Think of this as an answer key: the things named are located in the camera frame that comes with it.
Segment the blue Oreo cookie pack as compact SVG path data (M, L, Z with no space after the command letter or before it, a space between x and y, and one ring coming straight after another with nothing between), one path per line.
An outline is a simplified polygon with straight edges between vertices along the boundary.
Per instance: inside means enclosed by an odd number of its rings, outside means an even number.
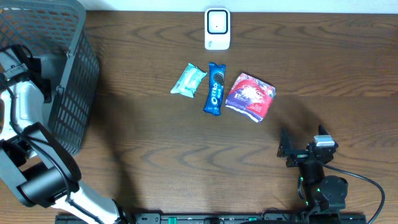
M206 113L219 116L221 114L221 105L223 102L226 65L217 65L214 62L210 62L209 69L209 92L203 110Z

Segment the red purple snack bag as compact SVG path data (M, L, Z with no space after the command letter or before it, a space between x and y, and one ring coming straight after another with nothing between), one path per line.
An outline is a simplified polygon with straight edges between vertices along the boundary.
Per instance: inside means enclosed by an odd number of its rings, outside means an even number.
M226 97L225 106L260 123L266 117L275 95L274 86L241 73Z

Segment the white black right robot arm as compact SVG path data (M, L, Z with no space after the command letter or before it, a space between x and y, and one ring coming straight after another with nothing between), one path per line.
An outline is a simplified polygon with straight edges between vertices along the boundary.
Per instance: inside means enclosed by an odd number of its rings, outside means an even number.
M340 211L346 207L348 182L335 175L326 176L324 165L333 160L338 144L320 125L318 134L305 149L294 149L286 129L281 129L277 157L287 167L298 167L298 191L307 206L299 213L302 223L342 223Z

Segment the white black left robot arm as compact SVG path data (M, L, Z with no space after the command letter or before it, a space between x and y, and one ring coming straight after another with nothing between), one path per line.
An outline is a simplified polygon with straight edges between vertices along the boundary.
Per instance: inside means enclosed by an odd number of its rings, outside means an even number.
M40 59L24 45L10 45L1 49L1 65L1 179L14 196L26 207L61 209L86 223L135 223L82 181L74 158L43 125L52 91Z

